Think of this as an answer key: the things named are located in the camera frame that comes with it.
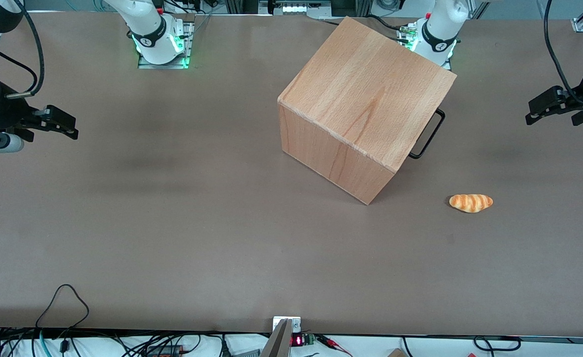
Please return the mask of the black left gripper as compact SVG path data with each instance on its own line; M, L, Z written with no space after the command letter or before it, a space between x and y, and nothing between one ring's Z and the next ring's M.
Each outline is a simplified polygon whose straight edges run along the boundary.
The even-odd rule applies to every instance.
M528 103L529 113L525 116L526 124L534 124L539 120L552 115L563 115L575 112L571 116L573 125L583 124L583 77L580 83L573 88L573 94L566 100L566 107L562 108L564 93L562 87L551 87L534 97Z

